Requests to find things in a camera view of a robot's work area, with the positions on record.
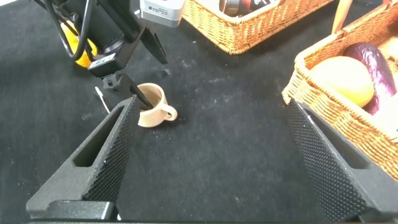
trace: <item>purple eggplant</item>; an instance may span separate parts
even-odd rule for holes
[[[386,99],[397,93],[386,59],[375,45],[366,42],[350,45],[343,55],[359,60],[368,68],[373,81],[374,96],[364,109],[374,115],[383,107]]]

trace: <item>sticker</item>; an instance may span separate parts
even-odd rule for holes
[[[98,67],[100,65],[105,64],[108,61],[113,60],[115,55],[116,55],[116,53],[113,53],[111,55],[108,55],[106,57],[103,57],[103,58],[101,58],[99,60],[94,61],[93,63],[91,63],[91,65],[88,67],[88,69],[92,69],[92,68]]]
[[[167,16],[169,14],[167,9],[162,9],[161,7],[148,6],[148,9],[150,11],[153,11],[153,12],[165,15],[165,16]]]

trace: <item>black tabletop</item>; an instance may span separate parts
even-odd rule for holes
[[[378,4],[354,1],[348,22]],[[117,204],[122,218],[322,221],[280,93],[295,56],[330,33],[336,6],[238,56],[184,20],[156,26],[169,64],[140,44],[124,71],[159,84],[178,119],[137,133]],[[68,58],[35,2],[0,7],[0,29],[0,223],[20,223],[29,218],[26,201],[106,112],[94,89],[101,80]]]

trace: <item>beige ceramic mug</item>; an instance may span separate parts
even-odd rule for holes
[[[153,83],[138,85],[138,88],[154,106],[151,110],[141,110],[138,125],[151,128],[160,125],[164,120],[174,121],[177,118],[177,111],[167,104],[163,89]]]

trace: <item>wooden stick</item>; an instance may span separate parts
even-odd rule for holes
[[[285,3],[286,2],[286,0],[279,0],[279,2],[278,2],[278,6],[281,6],[281,5],[283,5],[283,3]]]
[[[343,27],[343,23],[347,17],[351,3],[353,3],[353,0],[340,0],[340,2],[338,3],[335,20],[333,21],[333,28],[331,29],[332,34],[335,34]]]

